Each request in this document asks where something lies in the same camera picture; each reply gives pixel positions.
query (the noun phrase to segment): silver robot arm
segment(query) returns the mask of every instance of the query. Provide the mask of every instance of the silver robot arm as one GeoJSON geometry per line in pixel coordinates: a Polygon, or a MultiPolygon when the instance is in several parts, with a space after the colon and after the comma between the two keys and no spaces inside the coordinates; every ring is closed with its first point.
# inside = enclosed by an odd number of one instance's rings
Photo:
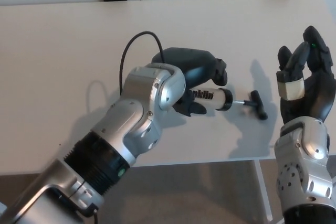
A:
{"type": "Polygon", "coordinates": [[[300,223],[336,221],[332,178],[327,170],[328,138],[324,123],[308,116],[296,118],[281,128],[275,155],[279,172],[277,192],[286,223],[298,223],[291,216],[300,216],[300,223]]]}
{"type": "Polygon", "coordinates": [[[1,224],[83,223],[104,193],[161,137],[161,119],[185,91],[182,71],[151,63],[127,76],[120,99],[64,158],[55,160],[0,217],[1,224]]]}

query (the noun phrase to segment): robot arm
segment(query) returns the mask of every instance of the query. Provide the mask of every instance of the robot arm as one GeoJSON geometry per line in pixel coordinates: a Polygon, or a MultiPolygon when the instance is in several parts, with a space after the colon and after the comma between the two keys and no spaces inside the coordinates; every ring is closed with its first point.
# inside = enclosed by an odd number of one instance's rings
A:
{"type": "Polygon", "coordinates": [[[336,223],[331,200],[332,178],[327,170],[329,136],[324,121],[335,98],[329,48],[314,27],[291,54],[279,50],[277,72],[284,126],[275,145],[277,191],[286,224],[336,223]],[[304,80],[305,63],[312,75],[304,80]]]}
{"type": "Polygon", "coordinates": [[[120,99],[63,161],[55,160],[0,217],[1,224],[83,223],[136,158],[161,137],[160,120],[185,91],[182,71],[151,63],[125,80],[120,99]]]}

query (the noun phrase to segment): robot finger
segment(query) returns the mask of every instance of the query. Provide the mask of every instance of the robot finger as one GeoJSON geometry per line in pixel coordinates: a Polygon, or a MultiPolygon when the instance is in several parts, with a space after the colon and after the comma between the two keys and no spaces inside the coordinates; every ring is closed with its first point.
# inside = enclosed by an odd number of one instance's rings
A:
{"type": "Polygon", "coordinates": [[[333,63],[330,51],[319,32],[313,26],[309,26],[304,31],[303,38],[310,45],[310,53],[307,60],[310,71],[315,73],[319,70],[323,70],[333,75],[331,72],[333,63]]]}
{"type": "Polygon", "coordinates": [[[287,65],[290,57],[292,56],[292,53],[291,51],[288,49],[288,47],[286,46],[283,46],[279,49],[279,52],[278,52],[278,60],[279,60],[279,69],[281,71],[284,70],[285,66],[287,65]]]}

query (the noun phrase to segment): black cylindrical joint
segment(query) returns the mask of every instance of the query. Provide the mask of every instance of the black cylindrical joint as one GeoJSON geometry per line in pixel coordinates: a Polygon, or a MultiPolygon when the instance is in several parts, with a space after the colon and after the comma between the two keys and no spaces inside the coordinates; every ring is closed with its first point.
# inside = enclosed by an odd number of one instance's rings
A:
{"type": "Polygon", "coordinates": [[[285,224],[335,224],[336,211],[326,205],[301,205],[288,209],[283,218],[285,224]]]}
{"type": "Polygon", "coordinates": [[[228,89],[220,89],[224,92],[225,94],[225,103],[223,107],[219,109],[219,111],[227,111],[231,108],[232,103],[233,103],[233,95],[232,92],[228,89]]]}
{"type": "Polygon", "coordinates": [[[268,119],[268,115],[264,110],[263,102],[260,98],[259,92],[257,90],[254,90],[251,92],[251,99],[257,104],[256,112],[260,120],[266,120],[268,119]]]}
{"type": "Polygon", "coordinates": [[[125,159],[95,132],[78,141],[64,161],[100,195],[130,168],[125,159]]]}

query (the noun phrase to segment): floor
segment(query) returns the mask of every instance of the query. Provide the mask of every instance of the floor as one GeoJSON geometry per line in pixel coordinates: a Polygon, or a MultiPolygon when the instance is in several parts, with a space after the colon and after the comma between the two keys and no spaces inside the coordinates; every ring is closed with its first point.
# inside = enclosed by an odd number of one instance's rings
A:
{"type": "MultiPolygon", "coordinates": [[[[336,174],[333,164],[336,156],[329,162],[331,173],[336,174]]],[[[273,217],[280,219],[276,162],[262,161],[261,168],[273,217]]],[[[132,168],[105,195],[99,224],[261,224],[253,171],[249,161],[132,168]]],[[[36,176],[0,177],[0,201],[10,205],[36,176]]]]}

